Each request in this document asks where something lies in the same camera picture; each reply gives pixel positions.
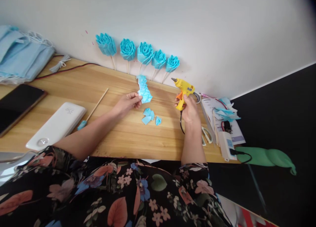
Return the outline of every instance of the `black floral dress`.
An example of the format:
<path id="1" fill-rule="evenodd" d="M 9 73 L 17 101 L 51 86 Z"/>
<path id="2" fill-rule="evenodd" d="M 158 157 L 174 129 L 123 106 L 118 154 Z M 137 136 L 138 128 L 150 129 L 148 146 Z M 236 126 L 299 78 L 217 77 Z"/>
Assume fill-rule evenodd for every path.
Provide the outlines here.
<path id="1" fill-rule="evenodd" d="M 207 164 L 175 176 L 142 160 L 87 164 L 53 146 L 37 153 L 0 187 L 0 225 L 231 226 Z"/>

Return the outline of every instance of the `person's left hand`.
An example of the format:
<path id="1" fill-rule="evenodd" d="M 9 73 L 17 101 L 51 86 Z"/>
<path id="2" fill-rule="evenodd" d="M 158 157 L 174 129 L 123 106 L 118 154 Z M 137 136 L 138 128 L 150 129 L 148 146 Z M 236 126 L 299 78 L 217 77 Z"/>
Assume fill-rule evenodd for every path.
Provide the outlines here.
<path id="1" fill-rule="evenodd" d="M 136 92 L 123 95 L 112 110 L 119 117 L 123 118 L 131 109 L 139 109 L 141 107 L 142 98 L 143 97 L 139 96 Z"/>

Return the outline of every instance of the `scissors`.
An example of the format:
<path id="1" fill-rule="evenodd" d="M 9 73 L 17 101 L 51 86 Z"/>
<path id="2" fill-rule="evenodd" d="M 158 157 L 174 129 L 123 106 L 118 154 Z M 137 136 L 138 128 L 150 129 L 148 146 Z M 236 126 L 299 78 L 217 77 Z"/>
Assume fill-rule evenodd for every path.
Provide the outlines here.
<path id="1" fill-rule="evenodd" d="M 207 142 L 208 142 L 209 144 L 211 144 L 211 143 L 213 142 L 213 137 L 212 137 L 210 131 L 207 130 L 205 127 L 202 127 L 202 133 L 204 134 L 204 136 L 205 136 Z M 203 145 L 203 146 L 206 146 L 205 140 L 204 140 L 204 138 L 203 138 L 203 134 L 202 134 L 202 145 Z"/>

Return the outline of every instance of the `wooden desk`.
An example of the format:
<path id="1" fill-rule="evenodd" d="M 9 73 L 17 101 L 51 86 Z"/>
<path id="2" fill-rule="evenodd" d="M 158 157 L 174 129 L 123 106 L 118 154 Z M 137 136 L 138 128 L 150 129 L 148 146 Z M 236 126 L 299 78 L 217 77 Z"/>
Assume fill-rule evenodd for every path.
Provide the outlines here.
<path id="1" fill-rule="evenodd" d="M 60 57 L 53 58 L 40 76 L 50 74 L 48 70 Z M 71 59 L 62 70 L 83 65 L 86 62 Z M 180 160 L 184 135 L 179 125 L 180 113 L 174 105 L 178 88 L 147 81 L 153 96 L 150 103 L 143 104 L 141 109 L 132 110 L 99 144 L 94 156 L 127 157 L 157 160 Z M 86 119 L 99 98 L 108 87 L 109 91 L 97 107 L 89 122 L 108 112 L 126 93 L 138 91 L 138 83 L 133 75 L 114 71 L 101 66 L 87 65 L 71 71 L 62 72 L 47 78 L 33 81 L 30 85 L 46 90 L 48 95 L 37 104 L 17 125 L 4 137 L 0 138 L 0 152 L 26 152 L 25 144 L 41 126 L 64 103 L 72 102 L 83 106 Z M 0 98 L 13 90 L 15 86 L 0 85 Z M 155 115 L 162 118 L 156 126 L 155 121 L 144 125 L 145 108 L 151 108 Z M 201 105 L 198 104 L 202 125 L 207 127 Z M 204 146 L 208 162 L 225 163 L 220 148 L 215 144 Z"/>

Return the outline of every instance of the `smartphone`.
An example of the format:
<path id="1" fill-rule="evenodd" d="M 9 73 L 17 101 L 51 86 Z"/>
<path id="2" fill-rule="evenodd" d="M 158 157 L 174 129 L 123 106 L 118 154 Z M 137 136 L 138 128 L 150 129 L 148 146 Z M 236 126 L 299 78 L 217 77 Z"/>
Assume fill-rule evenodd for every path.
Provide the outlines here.
<path id="1" fill-rule="evenodd" d="M 21 84 L 0 100 L 0 138 L 23 118 L 47 92 Z"/>

